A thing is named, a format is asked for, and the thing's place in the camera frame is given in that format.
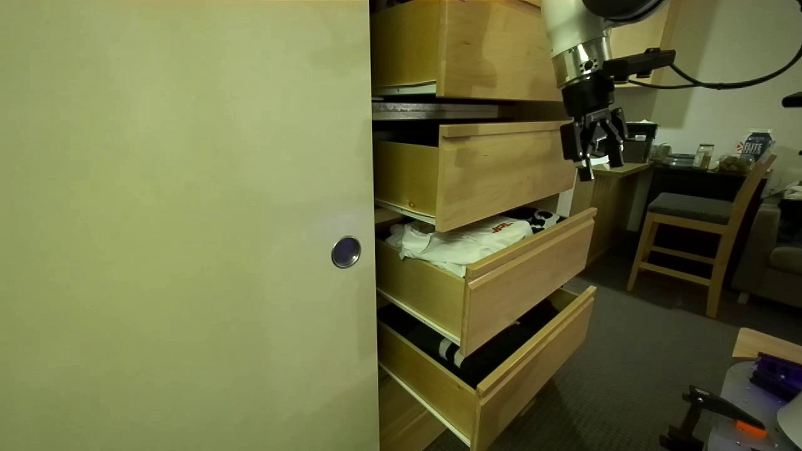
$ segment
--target wall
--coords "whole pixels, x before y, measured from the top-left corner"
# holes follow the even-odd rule
[[[802,44],[802,13],[793,0],[669,0],[664,48],[699,80],[744,80],[785,65]],[[657,82],[681,82],[662,69]],[[694,153],[713,143],[717,153],[751,131],[768,131],[778,156],[772,188],[802,179],[802,110],[778,100],[802,90],[802,62],[772,82],[744,90],[620,90],[625,118],[654,118],[657,143]]]

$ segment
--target gray carpet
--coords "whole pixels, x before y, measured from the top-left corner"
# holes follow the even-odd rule
[[[717,390],[737,326],[599,285],[582,351],[495,440],[498,451],[649,451],[686,411],[689,382]],[[444,434],[431,451],[466,449]]]

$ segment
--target drawer handle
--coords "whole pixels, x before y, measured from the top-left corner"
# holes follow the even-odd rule
[[[336,267],[350,267],[355,265],[361,257],[361,242],[352,235],[340,237],[333,248],[331,248],[331,263]]]

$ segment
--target wooden chair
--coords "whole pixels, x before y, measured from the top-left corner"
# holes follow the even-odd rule
[[[749,208],[749,199],[751,199],[757,186],[762,182],[762,178],[766,174],[772,162],[775,162],[775,156],[758,157],[751,164],[751,169],[746,173],[746,178],[731,203],[713,199],[713,198],[699,198],[699,196],[659,193],[649,203],[642,237],[638,237],[634,263],[629,271],[625,290],[634,288],[637,276],[642,271],[662,273],[662,276],[678,278],[686,282],[706,285],[706,316],[717,316],[718,298],[722,298],[722,282],[723,282],[723,273],[726,273],[726,263],[728,263],[728,252],[731,252],[737,229],[746,216],[746,208]],[[713,257],[654,245],[654,235],[657,235],[659,226],[718,235],[718,245],[717,245]],[[683,273],[676,267],[657,265],[649,261],[652,252],[664,252],[672,257],[706,263],[706,265],[712,265],[712,276],[702,278],[702,276]]]

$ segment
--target beige cabinet door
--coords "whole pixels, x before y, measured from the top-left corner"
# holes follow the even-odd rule
[[[366,19],[0,5],[0,449],[376,449]]]

